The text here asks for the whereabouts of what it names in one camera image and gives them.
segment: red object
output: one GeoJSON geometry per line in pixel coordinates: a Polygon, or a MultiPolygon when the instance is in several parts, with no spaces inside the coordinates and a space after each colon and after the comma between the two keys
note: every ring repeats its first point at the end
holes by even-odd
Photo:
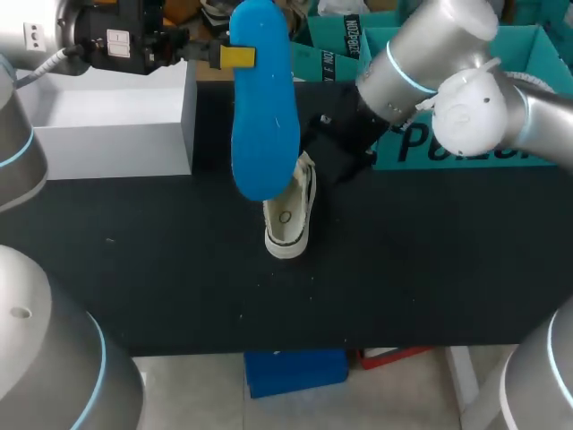
{"type": "Polygon", "coordinates": [[[359,350],[356,351],[358,355],[358,360],[360,360],[360,364],[366,370],[373,369],[374,367],[380,367],[384,365],[388,365],[390,363],[394,363],[395,361],[401,360],[402,358],[407,358],[411,356],[416,356],[418,354],[422,354],[423,352],[429,351],[433,349],[433,347],[417,347],[417,348],[405,348],[405,349],[397,349],[396,352],[389,352],[388,354],[382,354],[381,356],[377,357],[369,357],[365,358],[363,355],[363,351],[359,350]]]}

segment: white sneaker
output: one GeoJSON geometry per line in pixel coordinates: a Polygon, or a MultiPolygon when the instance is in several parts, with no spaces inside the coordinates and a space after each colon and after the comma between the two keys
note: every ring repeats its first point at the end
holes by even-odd
{"type": "Polygon", "coordinates": [[[275,257],[286,260],[303,253],[308,245],[312,203],[316,197],[314,162],[306,152],[298,158],[288,188],[263,202],[265,245],[275,257]]]}

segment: blue insole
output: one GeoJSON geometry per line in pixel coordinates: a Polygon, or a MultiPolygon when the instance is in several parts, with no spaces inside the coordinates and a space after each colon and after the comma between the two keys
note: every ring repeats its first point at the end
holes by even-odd
{"type": "Polygon", "coordinates": [[[232,46],[255,47],[256,65],[235,69],[233,176],[239,191],[262,202],[290,183],[300,124],[285,17],[271,0],[245,0],[229,24],[232,46]]]}

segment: white box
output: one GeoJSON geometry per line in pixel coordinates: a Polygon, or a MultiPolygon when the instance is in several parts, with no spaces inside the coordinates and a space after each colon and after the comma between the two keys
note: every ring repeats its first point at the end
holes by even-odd
{"type": "Polygon", "coordinates": [[[191,174],[194,62],[149,76],[93,68],[49,74],[18,92],[46,153],[48,179],[191,174]]]}

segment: white plastic cap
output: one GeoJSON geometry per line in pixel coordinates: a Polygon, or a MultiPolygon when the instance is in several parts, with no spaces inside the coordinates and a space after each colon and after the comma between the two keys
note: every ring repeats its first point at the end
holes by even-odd
{"type": "Polygon", "coordinates": [[[440,4],[457,25],[477,38],[491,42],[498,34],[500,21],[485,0],[440,0],[440,4]]]}
{"type": "Polygon", "coordinates": [[[509,115],[491,73],[477,69],[456,73],[440,86],[433,102],[434,134],[452,154],[484,154],[503,140],[509,115]]]}

